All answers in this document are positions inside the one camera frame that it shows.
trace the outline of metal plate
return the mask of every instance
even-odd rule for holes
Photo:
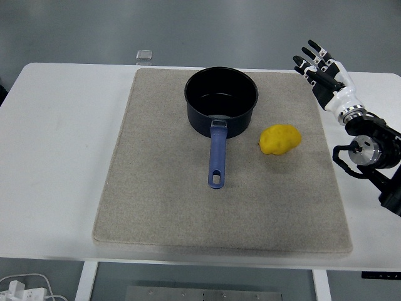
[[[125,301],[282,301],[280,293],[197,288],[127,287]]]
[[[348,151],[351,161],[356,165],[372,165],[380,158],[382,152],[378,144],[369,136],[359,135],[352,141],[358,142],[358,145],[362,148],[362,151],[358,152]]]
[[[139,61],[137,62],[137,66],[152,66],[152,63],[149,61]]]

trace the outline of robotic arm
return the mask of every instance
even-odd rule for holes
[[[344,66],[314,41],[308,44],[317,52],[302,47],[314,65],[294,56],[295,70],[312,86],[320,106],[334,114],[345,126],[348,135],[355,136],[350,145],[333,149],[333,161],[346,173],[359,179],[369,179],[380,191],[381,205],[401,216],[401,166],[391,179],[377,169],[391,168],[401,161],[401,134],[386,125],[375,114],[367,112],[357,99],[355,85]],[[352,170],[340,159],[340,151],[348,151],[360,172]]]

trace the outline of beige mat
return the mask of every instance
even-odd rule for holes
[[[190,70],[137,72],[93,228],[95,243],[207,253],[348,253],[343,205],[316,100],[293,73],[248,73],[249,127],[227,141],[226,183],[207,185],[210,139],[189,124]],[[301,144],[264,155],[263,129],[293,124]]]

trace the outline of table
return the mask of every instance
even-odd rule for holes
[[[93,221],[139,68],[153,67],[32,63],[23,69],[0,108],[0,256],[401,271],[401,218],[380,206],[373,184],[337,166],[353,243],[352,253],[344,258],[182,256],[95,246]],[[350,75],[366,108],[401,130],[401,78],[388,73]],[[329,149],[350,143],[352,138],[332,114],[320,110],[320,115]]]

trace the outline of black saucepan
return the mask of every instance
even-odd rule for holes
[[[193,128],[211,138],[208,183],[224,185],[226,139],[248,127],[258,101],[258,88],[245,73],[212,67],[195,73],[185,86],[188,119]]]

